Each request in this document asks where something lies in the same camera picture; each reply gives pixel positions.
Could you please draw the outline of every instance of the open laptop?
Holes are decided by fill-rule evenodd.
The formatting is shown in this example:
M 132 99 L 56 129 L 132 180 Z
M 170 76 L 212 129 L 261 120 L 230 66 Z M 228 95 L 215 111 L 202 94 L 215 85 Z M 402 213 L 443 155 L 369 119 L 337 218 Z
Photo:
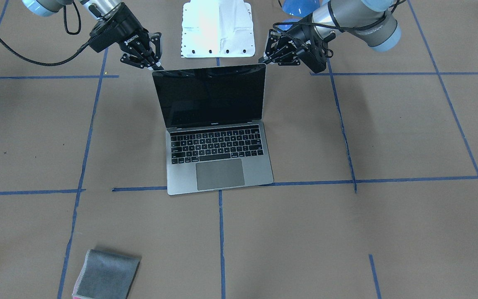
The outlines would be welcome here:
M 265 74 L 265 64 L 152 72 L 167 127 L 167 193 L 274 182 Z

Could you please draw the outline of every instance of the laptop screen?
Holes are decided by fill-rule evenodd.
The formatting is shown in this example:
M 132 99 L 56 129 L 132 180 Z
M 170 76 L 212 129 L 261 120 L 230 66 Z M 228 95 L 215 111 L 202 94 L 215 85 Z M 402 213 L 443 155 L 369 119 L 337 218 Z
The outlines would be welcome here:
M 166 127 L 260 120 L 265 64 L 152 72 Z

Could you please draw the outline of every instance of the black key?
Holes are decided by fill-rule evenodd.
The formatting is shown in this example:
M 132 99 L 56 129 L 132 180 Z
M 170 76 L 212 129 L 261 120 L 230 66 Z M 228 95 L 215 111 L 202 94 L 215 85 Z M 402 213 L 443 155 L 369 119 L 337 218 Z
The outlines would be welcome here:
M 185 153 L 174 153 L 171 155 L 171 158 L 183 158 L 185 157 Z
M 201 161 L 209 161 L 209 160 L 218 160 L 218 159 L 228 159 L 230 158 L 230 154 L 217 154 L 217 155 L 210 155 L 210 156 L 201 156 L 199 159 Z

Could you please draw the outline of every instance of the light blue cap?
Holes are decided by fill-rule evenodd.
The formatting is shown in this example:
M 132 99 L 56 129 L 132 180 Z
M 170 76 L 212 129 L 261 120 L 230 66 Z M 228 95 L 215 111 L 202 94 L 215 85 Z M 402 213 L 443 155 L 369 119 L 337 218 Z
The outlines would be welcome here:
M 320 7 L 320 0 L 285 0 L 281 9 L 295 17 L 305 17 Z
M 361 0 L 364 5 L 368 6 L 375 12 L 383 12 L 387 10 L 392 4 L 393 0 Z
M 396 26 L 396 30 L 392 33 L 392 35 L 387 38 L 381 45 L 371 47 L 374 51 L 378 52 L 384 52 L 392 49 L 395 45 L 398 44 L 400 41 L 400 38 L 402 38 L 402 29 L 400 28 L 400 25 L 398 24 Z
M 286 20 L 283 20 L 281 22 L 282 23 L 287 23 L 287 22 L 298 22 L 298 21 L 299 21 L 299 19 L 286 19 Z M 278 25 L 277 27 L 281 30 L 289 30 L 289 28 L 292 27 L 292 25 Z
M 54 15 L 55 12 L 48 10 L 47 8 L 43 7 L 38 1 L 36 0 L 21 0 L 23 4 L 32 12 L 39 15 L 40 17 L 49 17 L 50 15 Z

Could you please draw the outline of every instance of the folded cloth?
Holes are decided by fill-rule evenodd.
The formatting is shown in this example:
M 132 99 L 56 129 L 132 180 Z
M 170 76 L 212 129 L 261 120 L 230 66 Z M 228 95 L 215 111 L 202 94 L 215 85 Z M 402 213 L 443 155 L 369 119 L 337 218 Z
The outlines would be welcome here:
M 73 289 L 73 299 L 126 299 L 140 260 L 88 250 Z

